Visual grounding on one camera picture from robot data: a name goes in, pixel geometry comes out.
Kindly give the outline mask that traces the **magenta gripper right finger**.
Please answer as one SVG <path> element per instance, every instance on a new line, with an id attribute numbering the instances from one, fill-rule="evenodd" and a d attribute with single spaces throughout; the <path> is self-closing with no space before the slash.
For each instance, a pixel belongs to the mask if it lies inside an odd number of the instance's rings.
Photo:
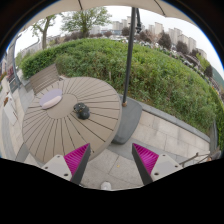
<path id="1" fill-rule="evenodd" d="M 136 143 L 132 144 L 132 155 L 144 185 L 148 185 L 182 169 L 167 154 L 158 155 Z"/>

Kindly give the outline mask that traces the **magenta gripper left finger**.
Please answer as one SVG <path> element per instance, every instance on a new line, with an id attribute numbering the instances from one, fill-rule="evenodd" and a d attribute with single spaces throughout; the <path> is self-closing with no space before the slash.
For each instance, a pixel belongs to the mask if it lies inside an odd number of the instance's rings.
<path id="1" fill-rule="evenodd" d="M 65 156 L 54 156 L 42 169 L 79 185 L 89 160 L 90 152 L 90 144 L 87 143 Z"/>

